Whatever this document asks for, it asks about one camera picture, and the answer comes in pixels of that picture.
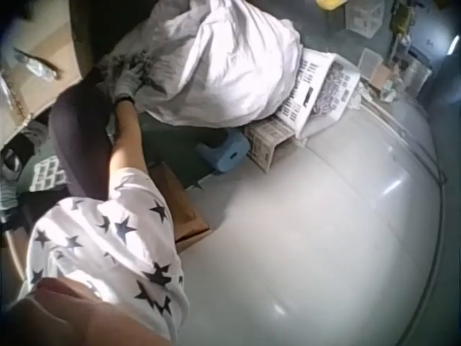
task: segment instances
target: white t-shirt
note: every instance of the white t-shirt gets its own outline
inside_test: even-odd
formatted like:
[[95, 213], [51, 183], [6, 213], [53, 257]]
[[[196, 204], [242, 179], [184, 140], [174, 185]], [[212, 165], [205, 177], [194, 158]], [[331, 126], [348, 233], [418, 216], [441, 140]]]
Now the white t-shirt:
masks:
[[60, 277], [88, 286], [103, 301], [176, 342], [189, 303], [164, 197], [138, 169], [111, 177], [106, 202], [66, 198], [36, 224], [27, 285]]

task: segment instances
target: white sack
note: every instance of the white sack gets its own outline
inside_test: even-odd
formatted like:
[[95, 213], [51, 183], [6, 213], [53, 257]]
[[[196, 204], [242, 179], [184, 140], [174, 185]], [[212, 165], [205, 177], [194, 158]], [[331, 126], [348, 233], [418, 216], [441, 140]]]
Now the white sack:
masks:
[[136, 107], [171, 125], [236, 127], [275, 112], [295, 84], [299, 34], [243, 0], [160, 0], [101, 64], [147, 62]]

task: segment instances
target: blue stool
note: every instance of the blue stool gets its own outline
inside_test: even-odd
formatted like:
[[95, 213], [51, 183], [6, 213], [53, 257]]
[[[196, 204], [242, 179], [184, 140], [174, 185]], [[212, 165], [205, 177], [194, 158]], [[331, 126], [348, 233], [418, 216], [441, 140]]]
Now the blue stool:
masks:
[[234, 128], [226, 129], [227, 138], [223, 144], [216, 148], [199, 143], [197, 151], [217, 171], [225, 173], [242, 161], [250, 150], [250, 142], [246, 137]]

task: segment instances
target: glove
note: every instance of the glove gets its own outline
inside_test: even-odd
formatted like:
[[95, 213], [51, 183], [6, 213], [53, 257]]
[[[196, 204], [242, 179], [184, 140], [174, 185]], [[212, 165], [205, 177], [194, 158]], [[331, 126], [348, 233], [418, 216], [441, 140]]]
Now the glove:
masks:
[[140, 79], [142, 71], [143, 66], [141, 64], [133, 68], [124, 67], [114, 88], [113, 100], [115, 104], [126, 99], [134, 103], [135, 94], [143, 83]]

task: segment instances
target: hand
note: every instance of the hand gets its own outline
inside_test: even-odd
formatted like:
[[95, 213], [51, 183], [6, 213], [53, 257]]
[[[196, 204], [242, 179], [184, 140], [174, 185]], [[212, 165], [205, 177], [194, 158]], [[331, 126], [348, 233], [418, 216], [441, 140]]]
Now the hand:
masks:
[[136, 92], [143, 83], [140, 78], [143, 71], [143, 66], [138, 64], [132, 68], [125, 66], [120, 74], [117, 83], [115, 84], [113, 100], [114, 103], [121, 98], [134, 100]]

